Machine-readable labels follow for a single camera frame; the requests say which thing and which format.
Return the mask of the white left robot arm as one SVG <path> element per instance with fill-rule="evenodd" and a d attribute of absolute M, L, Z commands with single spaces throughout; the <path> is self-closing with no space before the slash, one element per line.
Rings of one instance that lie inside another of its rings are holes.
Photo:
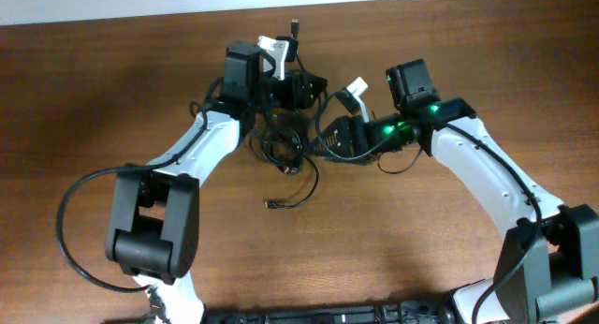
<path fill-rule="evenodd" d="M 258 114 L 270 122 L 273 110 L 306 110 L 325 93 L 325 78 L 303 67 L 286 70 L 296 58 L 287 37 L 229 44 L 223 76 L 202 103 L 190 105 L 193 125 L 146 165 L 117 169 L 106 255 L 148 298 L 142 322 L 202 320 L 204 305 L 190 273 L 199 240 L 199 190 L 252 132 Z"/>

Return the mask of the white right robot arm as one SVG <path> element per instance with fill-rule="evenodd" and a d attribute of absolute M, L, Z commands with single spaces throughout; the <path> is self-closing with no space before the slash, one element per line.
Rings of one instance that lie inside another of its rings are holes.
<path fill-rule="evenodd" d="M 569 206 L 526 174 L 462 98 L 443 100 L 423 60 L 386 72 L 395 112 L 374 118 L 356 80 L 335 94 L 346 115 L 318 126 L 314 155 L 366 164 L 405 146 L 450 170 L 489 216 L 502 250 L 494 275 L 458 287 L 434 310 L 445 323 L 548 323 L 598 301 L 598 215 Z"/>

